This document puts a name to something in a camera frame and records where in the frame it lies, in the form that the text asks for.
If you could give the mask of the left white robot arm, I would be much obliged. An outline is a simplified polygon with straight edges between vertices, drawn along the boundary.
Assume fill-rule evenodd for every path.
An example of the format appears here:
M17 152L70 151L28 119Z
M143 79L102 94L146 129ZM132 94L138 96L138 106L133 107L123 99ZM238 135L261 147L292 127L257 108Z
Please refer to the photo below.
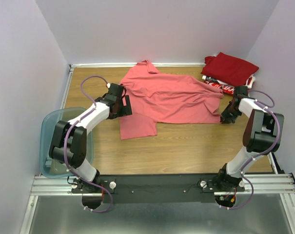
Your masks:
M49 157L64 164L77 176L86 191L93 193L100 185L100 173L86 159L87 137L102 121L132 114L130 98L123 85L109 83L108 92L78 117L57 122L49 149Z

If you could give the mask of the pink t-shirt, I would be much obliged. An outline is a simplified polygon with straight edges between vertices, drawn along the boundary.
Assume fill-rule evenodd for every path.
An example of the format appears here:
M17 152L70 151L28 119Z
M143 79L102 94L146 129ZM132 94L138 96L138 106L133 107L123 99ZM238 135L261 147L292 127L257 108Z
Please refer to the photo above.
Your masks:
M189 75L161 73L144 60L130 68L120 83L132 114L121 117L122 140L157 135L157 123L218 124L223 91Z

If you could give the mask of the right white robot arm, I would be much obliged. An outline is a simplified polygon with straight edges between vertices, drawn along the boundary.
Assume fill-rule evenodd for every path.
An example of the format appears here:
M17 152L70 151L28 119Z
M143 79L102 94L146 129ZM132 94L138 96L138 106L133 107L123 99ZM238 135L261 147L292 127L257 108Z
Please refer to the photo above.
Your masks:
M221 113L220 123L235 123L242 114L248 117L243 146L213 181L221 191L238 187L251 165L270 152L276 152L280 146L284 115L272 112L264 103L249 97L246 86L235 87L233 99Z

